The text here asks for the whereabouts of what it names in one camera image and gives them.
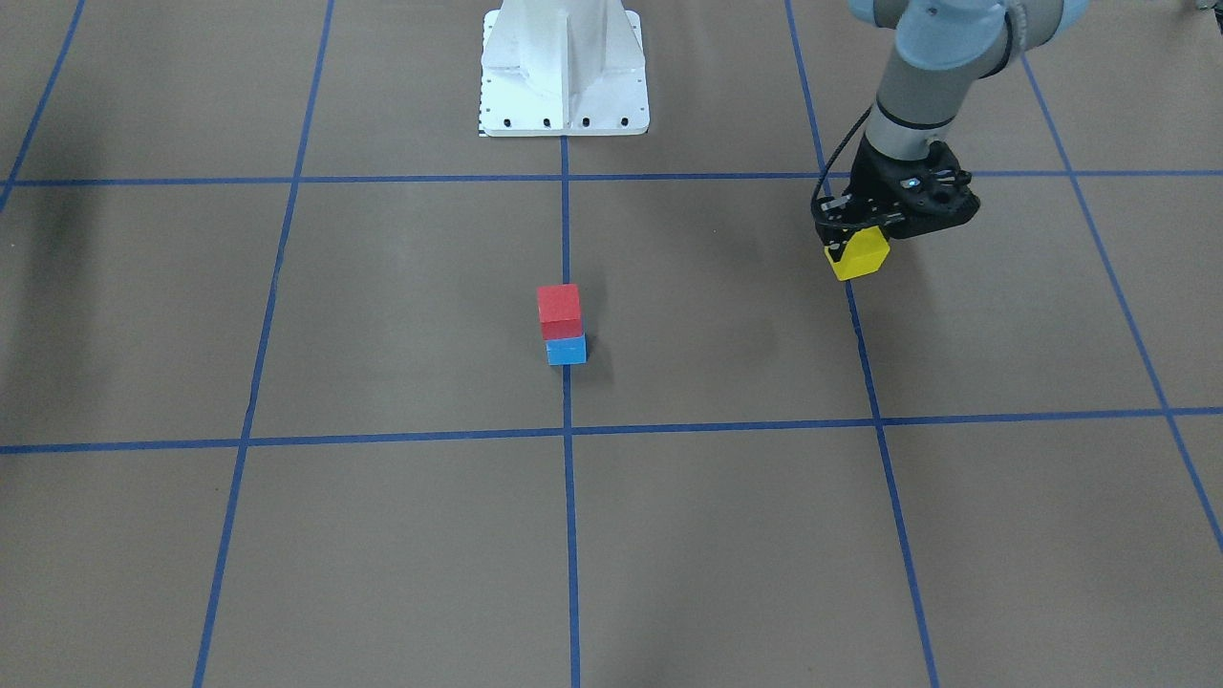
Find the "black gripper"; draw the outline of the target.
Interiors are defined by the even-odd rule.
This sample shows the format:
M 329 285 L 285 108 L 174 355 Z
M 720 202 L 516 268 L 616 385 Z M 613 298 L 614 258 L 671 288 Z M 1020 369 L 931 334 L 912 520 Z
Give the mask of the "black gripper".
M 857 232 L 881 226 L 887 238 L 909 240 L 964 226 L 981 209 L 974 174 L 943 141 L 921 160 L 895 160 L 868 141 L 859 144 L 841 196 L 812 196 L 816 232 L 830 263 L 843 260 Z

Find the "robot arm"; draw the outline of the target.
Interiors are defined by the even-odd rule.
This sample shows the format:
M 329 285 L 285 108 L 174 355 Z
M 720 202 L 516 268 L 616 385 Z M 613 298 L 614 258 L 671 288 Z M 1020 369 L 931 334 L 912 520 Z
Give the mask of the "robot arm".
M 892 241 L 964 226 L 981 200 L 945 141 L 974 84 L 1074 26 L 1084 1 L 852 1 L 852 16 L 894 33 L 848 187 L 815 193 L 811 213 L 840 280 L 881 269 Z

